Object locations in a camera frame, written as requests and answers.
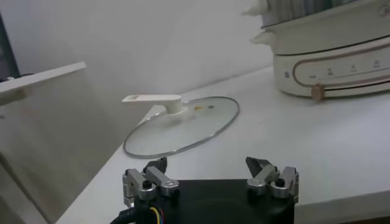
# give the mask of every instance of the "black frame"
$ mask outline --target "black frame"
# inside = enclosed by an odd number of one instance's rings
[[[12,51],[11,43],[8,39],[7,31],[5,29],[5,25],[1,14],[0,14],[0,47],[3,51],[3,55],[0,55],[0,57],[4,57],[10,75],[13,78],[20,78],[21,76],[18,69],[18,64],[16,63],[15,56]]]

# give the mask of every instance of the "metal rim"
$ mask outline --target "metal rim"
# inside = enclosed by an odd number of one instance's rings
[[[162,112],[159,112],[153,116],[151,116],[150,118],[146,119],[144,122],[142,122],[140,125],[138,125],[134,130],[132,130],[130,132],[129,135],[127,135],[126,137],[126,140],[124,141],[123,143],[123,150],[131,157],[133,158],[137,158],[137,159],[155,159],[155,158],[160,158],[160,157],[164,157],[164,156],[171,156],[171,155],[175,155],[175,154],[178,154],[178,153],[181,153],[181,152],[184,152],[184,151],[187,151],[189,149],[192,149],[192,148],[195,148],[196,146],[198,145],[201,145],[213,138],[215,138],[217,135],[221,134],[224,130],[226,130],[229,126],[231,126],[231,124],[234,122],[234,120],[238,117],[239,113],[240,113],[240,107],[239,107],[239,104],[238,102],[235,100],[235,99],[232,99],[232,98],[229,98],[229,97],[224,97],[224,96],[213,96],[213,97],[204,97],[204,98],[199,98],[199,99],[194,99],[194,100],[189,100],[189,101],[186,101],[184,102],[183,104],[186,105],[186,104],[189,104],[189,103],[194,103],[194,102],[197,102],[197,101],[201,101],[201,100],[205,100],[205,99],[229,99],[233,102],[236,103],[237,105],[237,112],[236,114],[233,116],[233,118],[228,122],[226,123],[221,129],[219,129],[218,131],[216,131],[214,134],[210,135],[209,137],[206,137],[200,141],[197,141],[197,142],[194,142],[188,146],[185,146],[185,147],[182,147],[180,149],[175,149],[175,150],[172,150],[170,152],[164,152],[164,153],[159,153],[159,154],[154,154],[154,155],[137,155],[137,154],[134,154],[134,153],[130,153],[126,150],[126,142],[127,140],[129,140],[130,136],[139,128],[141,127],[142,125],[166,114],[165,111],[162,111]]]

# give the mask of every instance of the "white plastic handle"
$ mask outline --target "white plastic handle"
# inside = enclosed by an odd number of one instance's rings
[[[245,16],[258,16],[268,12],[268,2],[267,0],[255,0],[255,4],[248,10],[242,12],[242,15]]]
[[[262,32],[259,33],[257,36],[253,37],[250,42],[253,44],[266,44],[273,47],[274,43],[276,41],[276,36],[273,33],[270,32]]]
[[[182,105],[180,95],[129,95],[122,103],[133,105],[162,105],[169,115],[177,115],[186,112],[187,107]]]

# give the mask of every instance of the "white steamer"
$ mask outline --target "white steamer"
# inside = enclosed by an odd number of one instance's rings
[[[333,1],[317,11],[309,0],[258,1],[244,14],[263,18],[252,42],[270,45],[280,90],[321,100],[390,89],[389,0]]]

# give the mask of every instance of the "white wall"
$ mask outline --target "white wall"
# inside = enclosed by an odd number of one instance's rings
[[[6,108],[6,127],[13,131],[3,144],[51,219],[143,117],[147,108],[120,104],[125,95],[181,93],[271,65],[268,47],[248,41],[260,31],[260,19],[239,15],[250,4],[0,0],[21,72],[79,61],[88,66]]]

